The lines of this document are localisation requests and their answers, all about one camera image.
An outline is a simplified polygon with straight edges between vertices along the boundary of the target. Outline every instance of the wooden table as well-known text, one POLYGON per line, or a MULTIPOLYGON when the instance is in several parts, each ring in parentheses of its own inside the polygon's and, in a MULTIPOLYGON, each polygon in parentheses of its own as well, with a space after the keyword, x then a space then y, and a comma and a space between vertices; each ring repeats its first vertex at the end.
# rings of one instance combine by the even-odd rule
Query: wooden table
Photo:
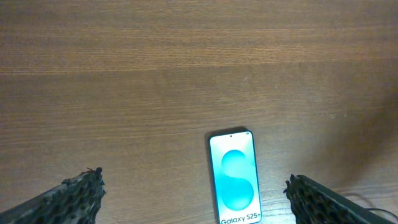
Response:
POLYGON ((398 213, 398 2, 0 2, 0 210, 86 167, 97 222, 215 223, 205 134, 256 138, 262 223, 305 174, 398 213))

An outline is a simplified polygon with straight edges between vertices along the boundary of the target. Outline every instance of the wood grain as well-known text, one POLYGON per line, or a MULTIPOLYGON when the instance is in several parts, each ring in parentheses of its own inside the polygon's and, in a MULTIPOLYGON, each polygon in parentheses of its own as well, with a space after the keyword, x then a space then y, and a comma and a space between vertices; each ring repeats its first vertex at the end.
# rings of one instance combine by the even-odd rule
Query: wood grain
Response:
POLYGON ((398 2, 0 2, 0 210, 86 167, 98 223, 215 223, 205 134, 256 138, 262 223, 305 174, 398 213, 398 2))

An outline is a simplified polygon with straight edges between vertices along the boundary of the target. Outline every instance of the phone screen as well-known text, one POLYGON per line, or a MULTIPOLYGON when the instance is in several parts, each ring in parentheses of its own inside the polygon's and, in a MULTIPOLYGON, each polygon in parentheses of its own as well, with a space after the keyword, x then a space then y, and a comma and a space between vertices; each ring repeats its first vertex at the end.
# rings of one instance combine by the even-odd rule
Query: phone screen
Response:
POLYGON ((210 154, 220 224, 259 222, 261 203, 252 132, 211 137, 210 154))

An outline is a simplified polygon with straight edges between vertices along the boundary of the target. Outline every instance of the black cable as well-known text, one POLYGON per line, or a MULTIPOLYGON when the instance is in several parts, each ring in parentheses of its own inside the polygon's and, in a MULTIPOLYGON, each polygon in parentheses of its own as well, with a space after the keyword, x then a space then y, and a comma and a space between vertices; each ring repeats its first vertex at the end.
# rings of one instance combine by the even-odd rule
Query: black cable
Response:
POLYGON ((386 212, 386 213, 388 213, 389 215, 391 215, 392 217, 394 217, 394 218, 397 220, 397 222, 398 222, 398 216, 397 216, 396 214, 392 213, 392 212, 387 211, 387 210, 384 210, 384 209, 381 209, 381 208, 367 208, 367 210, 368 210, 368 211, 386 212))

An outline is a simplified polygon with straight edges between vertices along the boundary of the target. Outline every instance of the phone wallpaper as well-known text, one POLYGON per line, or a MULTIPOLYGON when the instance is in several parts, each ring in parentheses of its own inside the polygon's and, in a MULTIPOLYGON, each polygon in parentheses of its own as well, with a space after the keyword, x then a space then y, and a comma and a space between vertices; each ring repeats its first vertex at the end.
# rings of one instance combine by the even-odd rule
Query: phone wallpaper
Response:
POLYGON ((261 205, 252 134, 210 139, 220 223, 256 223, 261 205))

